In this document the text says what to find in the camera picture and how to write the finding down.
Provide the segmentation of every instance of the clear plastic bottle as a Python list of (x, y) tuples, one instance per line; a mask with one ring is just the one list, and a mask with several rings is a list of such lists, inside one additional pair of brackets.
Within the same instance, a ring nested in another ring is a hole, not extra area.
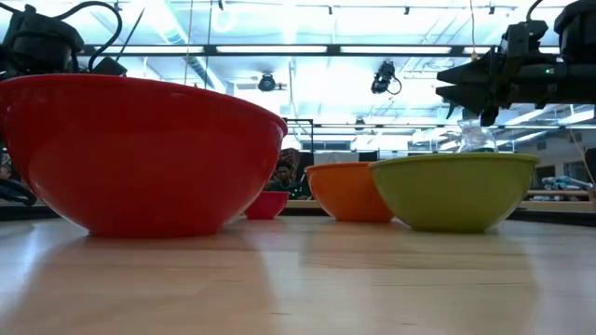
[(493, 133), (486, 127), (481, 127), (481, 120), (460, 120), (462, 129), (462, 143), (458, 153), (498, 153)]

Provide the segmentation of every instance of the plastic bowl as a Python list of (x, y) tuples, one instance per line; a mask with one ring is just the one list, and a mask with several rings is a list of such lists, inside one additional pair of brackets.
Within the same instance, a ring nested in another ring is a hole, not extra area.
[(250, 220), (273, 220), (288, 203), (290, 192), (262, 191), (244, 211)]
[(336, 220), (389, 222), (393, 218), (374, 187), (369, 164), (338, 163), (306, 168), (313, 195)]
[(0, 128), (35, 193), (92, 235), (210, 235), (276, 166), (287, 127), (249, 102), (116, 76), (0, 83)]
[(371, 170), (396, 217), (414, 230), (477, 233), (520, 204), (537, 162), (529, 154), (430, 154)]

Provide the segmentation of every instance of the red bowl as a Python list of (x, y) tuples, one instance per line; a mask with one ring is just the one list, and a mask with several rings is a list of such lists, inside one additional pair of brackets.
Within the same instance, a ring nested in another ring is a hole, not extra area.
[(290, 192), (262, 191), (246, 209), (250, 220), (273, 220), (288, 203)]
[(116, 76), (0, 83), (0, 129), (34, 192), (92, 235), (216, 233), (263, 190), (278, 116), (200, 88)]

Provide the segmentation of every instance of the wall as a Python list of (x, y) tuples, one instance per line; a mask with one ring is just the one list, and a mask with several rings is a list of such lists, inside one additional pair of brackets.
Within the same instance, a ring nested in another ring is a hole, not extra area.
[[(596, 148), (596, 130), (582, 130), (582, 141), (579, 146), (582, 150)], [(555, 166), (557, 176), (564, 175), (565, 163), (580, 161), (581, 153), (575, 144), (570, 143), (567, 137), (547, 139), (547, 149), (537, 150), (536, 141), (516, 147), (516, 151), (524, 154), (534, 154), (540, 157), (539, 167)]]

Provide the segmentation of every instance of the table surface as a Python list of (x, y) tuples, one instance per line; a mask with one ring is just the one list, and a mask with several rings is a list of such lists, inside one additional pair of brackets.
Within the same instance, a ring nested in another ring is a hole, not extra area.
[(3, 335), (593, 334), (596, 230), (505, 221), (485, 235), (329, 218), (107, 240), (0, 222)]

